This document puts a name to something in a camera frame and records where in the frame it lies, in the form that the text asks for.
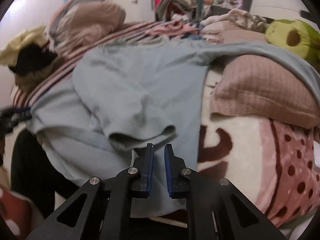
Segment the grey clothes heap on chair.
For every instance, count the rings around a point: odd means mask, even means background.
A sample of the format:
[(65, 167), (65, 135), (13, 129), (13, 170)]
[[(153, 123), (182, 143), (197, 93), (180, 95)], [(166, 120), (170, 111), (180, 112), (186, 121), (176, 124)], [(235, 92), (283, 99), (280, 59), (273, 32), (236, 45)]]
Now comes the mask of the grey clothes heap on chair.
[(193, 10), (185, 0), (160, 0), (155, 7), (155, 20), (168, 22), (175, 14), (192, 17)]

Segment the pink crumpled garment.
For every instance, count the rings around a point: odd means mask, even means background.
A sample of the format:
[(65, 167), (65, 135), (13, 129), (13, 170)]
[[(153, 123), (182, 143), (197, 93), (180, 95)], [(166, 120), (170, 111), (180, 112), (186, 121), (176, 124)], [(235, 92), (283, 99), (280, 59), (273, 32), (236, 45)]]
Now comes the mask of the pink crumpled garment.
[(165, 23), (156, 25), (148, 29), (145, 34), (149, 36), (184, 36), (188, 35), (198, 35), (200, 33), (199, 28), (196, 28), (189, 23), (184, 23), (179, 20), (173, 20)]

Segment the pink ribbed pillow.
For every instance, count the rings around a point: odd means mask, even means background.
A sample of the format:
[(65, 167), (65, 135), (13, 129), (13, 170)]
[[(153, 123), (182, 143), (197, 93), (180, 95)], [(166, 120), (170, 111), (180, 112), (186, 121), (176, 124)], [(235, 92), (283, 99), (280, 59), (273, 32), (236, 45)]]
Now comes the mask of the pink ribbed pillow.
[(319, 125), (319, 104), (310, 88), (265, 56), (218, 57), (205, 89), (209, 115), (256, 115), (307, 129)]

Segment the folded clothes pile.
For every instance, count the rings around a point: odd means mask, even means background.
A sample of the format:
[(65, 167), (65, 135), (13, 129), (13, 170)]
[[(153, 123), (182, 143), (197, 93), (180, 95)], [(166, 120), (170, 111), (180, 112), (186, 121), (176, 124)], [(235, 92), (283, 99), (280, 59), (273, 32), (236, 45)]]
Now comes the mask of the folded clothes pile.
[(25, 29), (1, 49), (1, 65), (13, 72), (15, 85), (24, 93), (30, 93), (65, 61), (50, 50), (45, 29), (44, 24)]

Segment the pink spotted fleece blanket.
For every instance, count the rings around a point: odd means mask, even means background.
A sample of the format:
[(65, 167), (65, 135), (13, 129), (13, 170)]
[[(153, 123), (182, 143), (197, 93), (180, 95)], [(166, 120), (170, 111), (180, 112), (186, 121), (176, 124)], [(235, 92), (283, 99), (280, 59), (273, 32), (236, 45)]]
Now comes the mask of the pink spotted fleece blanket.
[(222, 72), (210, 70), (202, 99), (197, 171), (227, 178), (276, 226), (319, 207), (318, 133), (258, 116), (210, 112)]

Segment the patterned cloth near headboard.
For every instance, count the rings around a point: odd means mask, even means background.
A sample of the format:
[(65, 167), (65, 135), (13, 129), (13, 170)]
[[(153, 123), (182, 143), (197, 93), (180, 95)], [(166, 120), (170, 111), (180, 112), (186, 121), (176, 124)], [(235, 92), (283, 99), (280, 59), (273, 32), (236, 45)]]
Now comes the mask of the patterned cloth near headboard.
[(265, 33), (270, 25), (266, 18), (252, 15), (250, 12), (240, 9), (232, 9), (229, 11), (228, 20), (242, 29), (259, 33)]

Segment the green avocado plush toy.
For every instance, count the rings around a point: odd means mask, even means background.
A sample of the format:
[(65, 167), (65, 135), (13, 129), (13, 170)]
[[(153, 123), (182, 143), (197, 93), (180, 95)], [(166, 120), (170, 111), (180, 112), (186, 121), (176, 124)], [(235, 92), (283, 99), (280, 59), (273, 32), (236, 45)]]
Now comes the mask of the green avocado plush toy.
[(319, 32), (301, 20), (275, 20), (266, 29), (268, 43), (287, 49), (319, 70)]

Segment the beige pink rolled duvet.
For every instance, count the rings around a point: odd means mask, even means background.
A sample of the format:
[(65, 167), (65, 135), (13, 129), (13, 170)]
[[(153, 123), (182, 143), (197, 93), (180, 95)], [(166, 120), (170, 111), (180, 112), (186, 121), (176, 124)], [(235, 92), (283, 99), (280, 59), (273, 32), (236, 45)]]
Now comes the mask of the beige pink rolled duvet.
[(69, 0), (52, 17), (48, 35), (57, 53), (74, 51), (118, 30), (126, 11), (107, 0)]

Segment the striped pink navy blanket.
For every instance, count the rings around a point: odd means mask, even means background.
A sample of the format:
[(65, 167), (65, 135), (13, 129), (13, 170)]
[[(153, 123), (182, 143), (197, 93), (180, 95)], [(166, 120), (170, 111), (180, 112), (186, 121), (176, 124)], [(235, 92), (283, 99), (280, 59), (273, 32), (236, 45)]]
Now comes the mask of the striped pink navy blanket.
[[(68, 79), (73, 69), (75, 68), (77, 62), (79, 62), (86, 51), (100, 45), (113, 44), (116, 42), (124, 42), (125, 44), (148, 44), (148, 43), (157, 43), (160, 42), (162, 38), (166, 40), (171, 39), (179, 39), (186, 38), (190, 35), (186, 34), (182, 37), (180, 36), (149, 36), (146, 35), (145, 32), (164, 22), (132, 22), (123, 25), (118, 31), (114, 33), (108, 34), (105, 37), (91, 42), (86, 46), (82, 46), (74, 51), (66, 51), (63, 53), (63, 57), (65, 58), (64, 64), (58, 68), (53, 74), (51, 74), (48, 78), (42, 81), (35, 89), (33, 89), (30, 93), (22, 92), (17, 86), (14, 87), (11, 93), (11, 99), (13, 106), (17, 108), (30, 107), (35, 101), (37, 101), (41, 96), (46, 94), (51, 88), (56, 86), (59, 82)], [(189, 23), (190, 25), (199, 28), (197, 23)]]

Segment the light blue sweatshirt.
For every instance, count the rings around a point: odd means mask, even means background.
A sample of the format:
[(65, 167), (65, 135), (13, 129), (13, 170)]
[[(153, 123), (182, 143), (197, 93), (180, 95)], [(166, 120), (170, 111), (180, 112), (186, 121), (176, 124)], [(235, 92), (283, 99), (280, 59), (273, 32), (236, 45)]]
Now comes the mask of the light blue sweatshirt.
[(296, 74), (319, 97), (319, 74), (294, 53), (261, 42), (215, 45), (180, 40), (152, 45), (105, 44), (87, 51), (72, 77), (31, 107), (27, 129), (53, 167), (81, 186), (112, 178), (132, 163), (132, 151), (155, 147), (151, 195), (132, 202), (134, 218), (157, 217), (184, 207), (167, 192), (163, 147), (195, 168), (203, 84), (221, 56), (268, 57)]

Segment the white bed headboard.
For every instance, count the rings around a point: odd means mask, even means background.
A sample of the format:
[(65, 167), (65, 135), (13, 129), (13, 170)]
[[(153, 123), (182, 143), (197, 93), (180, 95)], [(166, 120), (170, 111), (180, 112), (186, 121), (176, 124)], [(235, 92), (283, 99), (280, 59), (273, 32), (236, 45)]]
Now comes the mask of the white bed headboard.
[(301, 11), (309, 12), (301, 0), (252, 0), (249, 12), (274, 20), (302, 20), (319, 30), (314, 20), (308, 20), (300, 15)]

